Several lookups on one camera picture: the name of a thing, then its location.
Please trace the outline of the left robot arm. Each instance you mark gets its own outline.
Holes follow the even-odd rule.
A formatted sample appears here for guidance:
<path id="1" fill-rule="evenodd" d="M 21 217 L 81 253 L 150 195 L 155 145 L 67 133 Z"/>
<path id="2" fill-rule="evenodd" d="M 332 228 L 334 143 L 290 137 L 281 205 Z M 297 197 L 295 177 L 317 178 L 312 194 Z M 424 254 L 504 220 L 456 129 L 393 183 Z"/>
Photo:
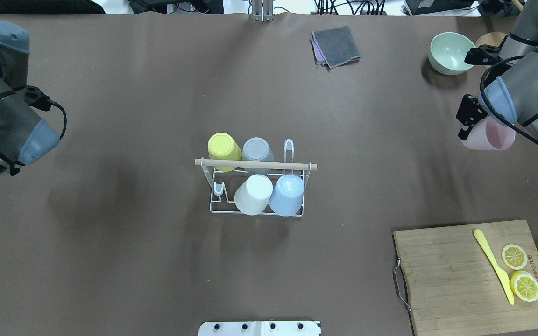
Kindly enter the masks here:
<path id="1" fill-rule="evenodd" d="M 0 175 L 16 175 L 54 149 L 66 132 L 64 108 L 28 85 L 30 37 L 0 20 Z"/>

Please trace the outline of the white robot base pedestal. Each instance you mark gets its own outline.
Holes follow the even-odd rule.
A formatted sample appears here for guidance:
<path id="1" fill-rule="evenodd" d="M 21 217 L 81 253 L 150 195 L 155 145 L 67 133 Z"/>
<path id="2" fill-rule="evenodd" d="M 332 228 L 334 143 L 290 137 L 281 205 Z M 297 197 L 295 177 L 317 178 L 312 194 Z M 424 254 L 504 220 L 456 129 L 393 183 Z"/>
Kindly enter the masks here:
<path id="1" fill-rule="evenodd" d="M 320 336 L 320 321 L 228 321 L 204 322 L 199 336 Z"/>

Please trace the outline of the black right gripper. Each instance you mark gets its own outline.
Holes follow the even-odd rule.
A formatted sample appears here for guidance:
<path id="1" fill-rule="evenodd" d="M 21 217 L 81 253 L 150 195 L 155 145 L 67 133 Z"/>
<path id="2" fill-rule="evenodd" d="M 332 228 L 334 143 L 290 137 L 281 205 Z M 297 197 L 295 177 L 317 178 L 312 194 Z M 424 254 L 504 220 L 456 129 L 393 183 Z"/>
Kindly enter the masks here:
<path id="1" fill-rule="evenodd" d="M 461 123 L 458 138 L 461 141 L 467 141 L 474 126 L 487 116 L 487 111 L 483 109 L 478 99 L 471 94 L 465 94 L 455 116 Z"/>

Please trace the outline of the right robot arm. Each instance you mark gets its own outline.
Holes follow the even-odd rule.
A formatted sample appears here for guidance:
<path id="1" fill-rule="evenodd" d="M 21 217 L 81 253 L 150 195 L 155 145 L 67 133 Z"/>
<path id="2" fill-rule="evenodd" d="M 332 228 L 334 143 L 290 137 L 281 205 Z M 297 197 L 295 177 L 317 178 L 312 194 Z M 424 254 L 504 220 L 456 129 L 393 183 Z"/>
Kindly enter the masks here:
<path id="1" fill-rule="evenodd" d="M 528 0 L 499 47 L 463 53 L 468 64 L 486 64 L 480 93 L 463 96 L 458 137 L 467 141 L 483 119 L 497 121 L 538 146 L 538 0 Z"/>

